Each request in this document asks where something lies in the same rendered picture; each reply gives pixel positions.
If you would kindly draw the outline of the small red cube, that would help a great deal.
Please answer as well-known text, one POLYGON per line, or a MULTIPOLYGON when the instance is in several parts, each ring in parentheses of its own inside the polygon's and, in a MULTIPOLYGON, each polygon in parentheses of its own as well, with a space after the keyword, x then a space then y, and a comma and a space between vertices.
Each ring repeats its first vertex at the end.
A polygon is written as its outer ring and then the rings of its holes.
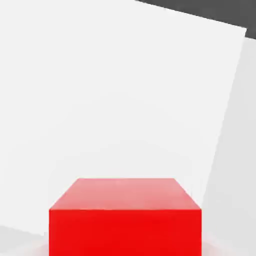
POLYGON ((79 178, 49 209, 49 256, 202 256, 202 210, 173 178, 79 178))

